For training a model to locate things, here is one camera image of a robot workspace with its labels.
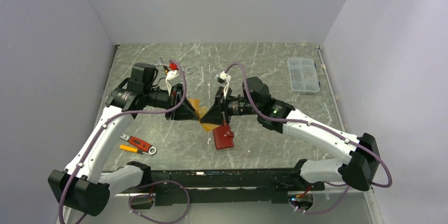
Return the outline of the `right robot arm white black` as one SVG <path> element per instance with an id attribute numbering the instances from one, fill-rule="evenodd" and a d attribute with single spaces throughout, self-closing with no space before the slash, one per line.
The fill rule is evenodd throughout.
<path id="1" fill-rule="evenodd" d="M 266 129 L 304 139 L 333 155 L 333 159 L 312 161 L 301 159 L 294 166 L 291 183 L 298 190 L 317 182 L 343 182 L 368 191 L 380 165 L 376 139 L 342 132 L 325 125 L 294 106 L 275 99 L 258 77 L 247 79 L 243 95 L 231 96 L 220 87 L 213 106 L 201 118 L 202 123 L 228 125 L 232 116 L 261 113 L 257 121 Z"/>

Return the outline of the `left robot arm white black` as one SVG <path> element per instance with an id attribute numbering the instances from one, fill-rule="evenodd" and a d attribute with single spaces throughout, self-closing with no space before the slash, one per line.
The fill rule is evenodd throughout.
<path id="1" fill-rule="evenodd" d="M 152 185 L 150 166 L 131 161 L 121 169 L 103 174 L 106 161 L 120 135 L 139 114 L 165 114 L 174 118 L 183 108 L 190 119 L 197 119 L 186 98 L 186 75 L 181 65 L 171 60 L 166 68 L 166 88 L 154 83 L 158 76 L 155 65 L 136 63 L 131 74 L 106 98 L 100 119 L 84 146 L 62 171 L 49 175 L 50 188 L 59 204 L 59 218 L 65 207 L 84 216 L 97 216 L 110 197 L 129 188 L 147 191 Z"/>

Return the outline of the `red leather card holder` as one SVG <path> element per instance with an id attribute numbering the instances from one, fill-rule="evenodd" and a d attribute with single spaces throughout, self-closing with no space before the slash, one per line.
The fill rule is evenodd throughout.
<path id="1" fill-rule="evenodd" d="M 221 125 L 213 130 L 213 139 L 216 150 L 223 150 L 234 146 L 234 133 L 229 125 Z"/>

